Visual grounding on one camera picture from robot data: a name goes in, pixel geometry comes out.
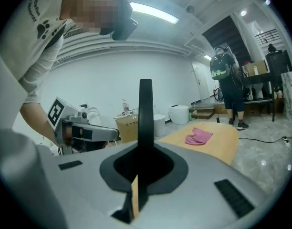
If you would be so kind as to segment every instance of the doorway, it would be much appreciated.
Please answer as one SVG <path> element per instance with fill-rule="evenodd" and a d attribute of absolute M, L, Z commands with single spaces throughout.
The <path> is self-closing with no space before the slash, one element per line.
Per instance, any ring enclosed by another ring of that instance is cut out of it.
<path fill-rule="evenodd" d="M 195 76 L 199 88 L 199 94 L 201 100 L 209 98 L 209 89 L 208 89 L 208 84 L 206 81 L 206 78 L 203 73 L 203 69 L 200 65 L 197 63 L 192 63 L 194 71 L 195 71 Z"/>

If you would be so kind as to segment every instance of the white toilet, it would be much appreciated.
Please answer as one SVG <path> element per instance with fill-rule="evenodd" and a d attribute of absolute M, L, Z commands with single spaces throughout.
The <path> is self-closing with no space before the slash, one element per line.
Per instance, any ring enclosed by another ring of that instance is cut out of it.
<path fill-rule="evenodd" d="M 154 115 L 154 127 L 155 136 L 163 136 L 166 134 L 165 115 L 162 114 Z"/>
<path fill-rule="evenodd" d="M 169 117 L 172 123 L 182 125 L 188 123 L 188 106 L 185 105 L 177 105 L 174 107 L 170 107 L 169 109 Z"/>

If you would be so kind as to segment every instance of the ceiling light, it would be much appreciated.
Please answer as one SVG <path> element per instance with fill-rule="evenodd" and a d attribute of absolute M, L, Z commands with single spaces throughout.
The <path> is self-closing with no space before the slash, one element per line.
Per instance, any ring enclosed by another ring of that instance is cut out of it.
<path fill-rule="evenodd" d="M 208 60 L 211 60 L 212 58 L 210 57 L 210 56 L 208 56 L 208 55 L 204 55 L 204 57 L 206 58 L 206 59 L 208 59 Z"/>
<path fill-rule="evenodd" d="M 175 16 L 172 16 L 169 13 L 166 13 L 164 11 L 158 10 L 156 8 L 153 8 L 153 7 L 149 7 L 149 6 L 144 5 L 144 4 L 131 2 L 130 5 L 131 5 L 134 12 L 149 14 L 149 15 L 164 19 L 164 20 L 171 22 L 173 24 L 176 24 L 179 21 L 178 18 L 176 18 Z"/>

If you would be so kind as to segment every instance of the concrete floor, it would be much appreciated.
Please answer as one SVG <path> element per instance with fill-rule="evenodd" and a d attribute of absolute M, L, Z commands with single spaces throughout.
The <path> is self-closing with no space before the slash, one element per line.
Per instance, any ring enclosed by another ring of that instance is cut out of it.
<path fill-rule="evenodd" d="M 217 115 L 209 120 L 194 120 L 189 122 L 216 122 Z M 228 123 L 226 114 L 219 115 L 221 123 Z M 282 136 L 292 136 L 292 122 L 288 121 L 282 114 L 277 114 L 272 122 L 270 114 L 261 116 L 248 116 L 244 120 L 249 124 L 249 129 L 240 131 L 240 138 L 254 138 L 263 141 L 274 141 Z M 186 125 L 166 124 L 166 135 L 171 134 Z M 272 195 L 281 188 L 292 170 L 292 152 L 287 148 L 285 142 L 279 140 L 275 143 L 262 143 L 253 140 L 241 140 L 231 164 L 233 168 L 255 181 L 268 195 Z"/>

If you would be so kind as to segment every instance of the wooden board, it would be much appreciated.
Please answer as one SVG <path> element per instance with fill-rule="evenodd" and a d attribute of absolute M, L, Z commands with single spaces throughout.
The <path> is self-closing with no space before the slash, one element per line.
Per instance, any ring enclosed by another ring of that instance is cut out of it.
<path fill-rule="evenodd" d="M 211 132 L 213 136 L 204 145 L 194 146 L 186 144 L 185 138 L 187 135 L 193 134 L 192 130 L 194 127 Z M 230 165 L 238 146 L 239 133 L 236 128 L 230 125 L 214 122 L 199 122 L 188 125 L 181 130 L 163 137 L 159 142 L 209 154 Z"/>

